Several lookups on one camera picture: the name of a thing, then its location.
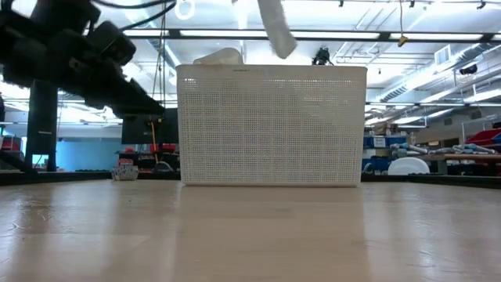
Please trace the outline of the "blue storage bins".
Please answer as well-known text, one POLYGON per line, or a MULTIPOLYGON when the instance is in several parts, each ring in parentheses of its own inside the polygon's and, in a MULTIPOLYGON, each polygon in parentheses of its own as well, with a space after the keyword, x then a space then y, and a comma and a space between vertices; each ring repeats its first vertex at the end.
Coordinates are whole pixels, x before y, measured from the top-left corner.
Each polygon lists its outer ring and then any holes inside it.
POLYGON ((380 174, 386 172, 395 159, 391 145, 405 143, 403 136, 364 136, 362 171, 380 174))

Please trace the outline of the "white round disc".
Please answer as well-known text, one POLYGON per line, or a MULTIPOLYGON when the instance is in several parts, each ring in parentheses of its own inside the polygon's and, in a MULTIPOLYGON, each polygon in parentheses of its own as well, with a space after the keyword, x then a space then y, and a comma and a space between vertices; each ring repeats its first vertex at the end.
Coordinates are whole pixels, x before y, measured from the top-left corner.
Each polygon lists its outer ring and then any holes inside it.
POLYGON ((428 164, 417 157, 402 157, 392 161, 388 167, 388 175, 429 174, 428 164))

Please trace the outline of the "red bin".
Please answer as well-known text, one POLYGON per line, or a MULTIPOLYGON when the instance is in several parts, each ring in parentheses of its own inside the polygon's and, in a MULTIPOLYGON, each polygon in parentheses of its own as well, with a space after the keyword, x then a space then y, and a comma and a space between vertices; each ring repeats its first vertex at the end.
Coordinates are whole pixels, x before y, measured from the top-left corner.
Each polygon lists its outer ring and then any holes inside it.
POLYGON ((478 146, 501 145, 501 128, 484 130, 467 139, 466 143, 478 146))

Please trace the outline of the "black and white garment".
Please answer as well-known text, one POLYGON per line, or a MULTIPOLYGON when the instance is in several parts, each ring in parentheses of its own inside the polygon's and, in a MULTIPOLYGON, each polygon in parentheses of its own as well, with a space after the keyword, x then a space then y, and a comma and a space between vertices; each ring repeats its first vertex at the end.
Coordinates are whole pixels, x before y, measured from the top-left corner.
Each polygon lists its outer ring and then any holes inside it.
POLYGON ((275 54, 285 60, 297 47, 281 0, 258 0, 261 21, 275 54))

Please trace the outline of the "dark shelf with red items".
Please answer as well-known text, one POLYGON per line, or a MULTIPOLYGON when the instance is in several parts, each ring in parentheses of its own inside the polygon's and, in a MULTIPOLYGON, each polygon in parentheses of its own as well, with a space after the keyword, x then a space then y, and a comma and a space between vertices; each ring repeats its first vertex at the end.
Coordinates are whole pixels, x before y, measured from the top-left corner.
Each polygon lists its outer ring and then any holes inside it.
POLYGON ((180 172, 180 157, 175 144, 127 146, 116 155, 119 165, 134 165, 141 172, 180 172))

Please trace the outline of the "black monitor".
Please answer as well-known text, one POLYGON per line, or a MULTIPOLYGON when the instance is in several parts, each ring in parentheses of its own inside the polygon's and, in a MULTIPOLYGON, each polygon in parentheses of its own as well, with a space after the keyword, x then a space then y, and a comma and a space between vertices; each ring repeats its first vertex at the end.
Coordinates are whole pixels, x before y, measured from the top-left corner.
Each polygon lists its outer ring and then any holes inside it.
POLYGON ((126 117, 122 123, 121 143, 178 143, 178 109, 167 108, 162 115, 126 117))

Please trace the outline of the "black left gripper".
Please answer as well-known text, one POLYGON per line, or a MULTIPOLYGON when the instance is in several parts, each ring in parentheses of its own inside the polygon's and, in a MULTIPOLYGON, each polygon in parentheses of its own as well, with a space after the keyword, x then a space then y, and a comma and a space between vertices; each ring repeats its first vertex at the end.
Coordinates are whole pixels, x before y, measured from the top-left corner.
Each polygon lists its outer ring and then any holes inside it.
POLYGON ((135 46, 110 21, 87 35, 70 28, 51 32, 20 14, 0 14, 0 66, 4 81, 28 87, 45 81, 81 96, 90 107, 119 117, 161 115, 164 108, 121 68, 135 46))

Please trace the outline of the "black upright post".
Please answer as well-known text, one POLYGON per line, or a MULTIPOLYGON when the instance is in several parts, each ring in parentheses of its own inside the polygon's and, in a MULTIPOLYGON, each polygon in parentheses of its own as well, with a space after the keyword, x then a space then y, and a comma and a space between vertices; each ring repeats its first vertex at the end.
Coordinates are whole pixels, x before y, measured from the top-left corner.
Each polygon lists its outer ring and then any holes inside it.
POLYGON ((25 162, 33 156, 47 156, 47 172, 56 171, 58 88, 45 81, 34 81, 30 89, 25 162))

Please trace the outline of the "black aluminium table frame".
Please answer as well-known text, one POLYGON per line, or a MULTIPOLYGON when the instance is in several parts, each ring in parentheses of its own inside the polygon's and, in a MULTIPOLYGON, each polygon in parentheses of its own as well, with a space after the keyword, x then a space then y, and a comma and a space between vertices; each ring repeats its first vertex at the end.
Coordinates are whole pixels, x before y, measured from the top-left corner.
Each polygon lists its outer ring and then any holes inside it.
MULTIPOLYGON (((38 173, 30 164, 25 164, 24 161, 11 155, 9 151, 4 150, 0 150, 0 162, 5 162, 20 170, 20 172, 0 172, 0 186, 112 179, 112 175, 108 171, 38 173)), ((359 179, 362 183, 427 183, 501 190, 501 177, 494 176, 361 174, 359 179)))

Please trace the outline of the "wooden workbench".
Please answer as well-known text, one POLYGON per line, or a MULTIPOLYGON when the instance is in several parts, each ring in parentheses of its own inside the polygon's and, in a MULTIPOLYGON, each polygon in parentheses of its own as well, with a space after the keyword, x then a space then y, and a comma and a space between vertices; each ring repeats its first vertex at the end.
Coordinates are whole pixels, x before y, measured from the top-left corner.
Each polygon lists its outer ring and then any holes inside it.
POLYGON ((449 174, 450 161, 454 165, 464 165, 465 163, 469 165, 486 165, 491 175, 496 175, 498 165, 501 165, 501 153, 475 144, 454 145, 452 147, 429 150, 425 154, 418 154, 416 157, 436 164, 437 172, 441 175, 449 174))

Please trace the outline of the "yellow hanging connector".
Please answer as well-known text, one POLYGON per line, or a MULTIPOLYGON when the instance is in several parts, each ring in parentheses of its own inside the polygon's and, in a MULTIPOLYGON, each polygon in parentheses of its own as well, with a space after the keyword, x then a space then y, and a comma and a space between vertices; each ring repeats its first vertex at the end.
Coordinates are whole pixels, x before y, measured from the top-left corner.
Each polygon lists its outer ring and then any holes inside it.
POLYGON ((403 0, 398 0, 399 7, 399 38, 398 38, 398 47, 403 47, 403 45, 409 40, 404 35, 404 27, 403 27, 403 0))

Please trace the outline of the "black hanging device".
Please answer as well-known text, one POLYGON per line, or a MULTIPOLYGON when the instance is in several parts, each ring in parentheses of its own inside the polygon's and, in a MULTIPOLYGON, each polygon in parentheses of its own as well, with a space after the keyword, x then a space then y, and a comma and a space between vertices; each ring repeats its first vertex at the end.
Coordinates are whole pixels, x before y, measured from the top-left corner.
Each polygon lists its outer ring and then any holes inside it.
POLYGON ((312 65, 332 65, 330 52, 327 47, 320 47, 312 58, 312 65))

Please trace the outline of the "white perforated plastic basket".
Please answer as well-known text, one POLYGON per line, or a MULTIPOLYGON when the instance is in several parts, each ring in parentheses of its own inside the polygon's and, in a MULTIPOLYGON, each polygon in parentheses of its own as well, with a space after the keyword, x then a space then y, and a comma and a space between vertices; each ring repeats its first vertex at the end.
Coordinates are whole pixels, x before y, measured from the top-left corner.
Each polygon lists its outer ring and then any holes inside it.
POLYGON ((357 186, 367 70, 292 65, 177 69, 187 186, 357 186))

